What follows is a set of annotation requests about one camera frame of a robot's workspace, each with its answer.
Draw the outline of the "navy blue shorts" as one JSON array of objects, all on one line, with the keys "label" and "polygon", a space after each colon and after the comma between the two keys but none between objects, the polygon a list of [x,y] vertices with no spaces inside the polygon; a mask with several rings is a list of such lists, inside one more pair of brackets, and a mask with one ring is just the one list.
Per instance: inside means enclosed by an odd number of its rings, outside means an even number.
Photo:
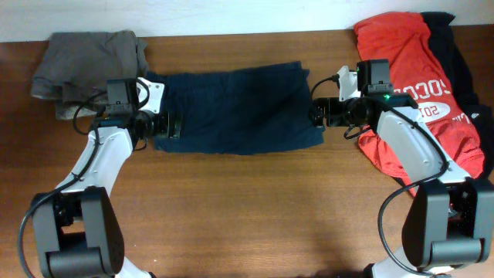
[{"label": "navy blue shorts", "polygon": [[183,117],[178,139],[156,136],[154,146],[169,153],[261,154],[293,151],[323,143],[313,125],[301,62],[219,73],[160,75],[161,108]]}]

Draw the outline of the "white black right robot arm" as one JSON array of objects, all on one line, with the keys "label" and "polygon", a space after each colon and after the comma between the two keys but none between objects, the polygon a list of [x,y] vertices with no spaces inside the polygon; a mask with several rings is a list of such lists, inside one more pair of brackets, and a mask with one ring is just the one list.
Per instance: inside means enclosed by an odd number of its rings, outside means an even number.
[{"label": "white black right robot arm", "polygon": [[[316,98],[310,118],[316,127],[345,127],[346,139],[373,131],[395,153],[411,183],[382,203],[377,229],[387,258],[364,269],[365,277],[447,277],[452,270],[485,262],[493,234],[493,185],[474,179],[450,158],[428,129],[418,104],[395,93],[385,60],[343,66],[330,76],[338,97]],[[403,192],[416,195],[401,231],[401,247],[391,251],[384,235],[384,212]]]}]

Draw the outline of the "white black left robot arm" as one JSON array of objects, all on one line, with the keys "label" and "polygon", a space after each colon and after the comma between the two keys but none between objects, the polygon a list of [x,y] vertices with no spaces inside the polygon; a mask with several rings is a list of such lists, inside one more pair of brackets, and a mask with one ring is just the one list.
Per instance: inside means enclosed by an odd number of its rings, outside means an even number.
[{"label": "white black left robot arm", "polygon": [[163,83],[110,80],[108,103],[97,112],[83,153],[54,190],[37,194],[31,219],[44,277],[148,278],[125,255],[110,193],[138,141],[181,136],[183,117],[161,109]]}]

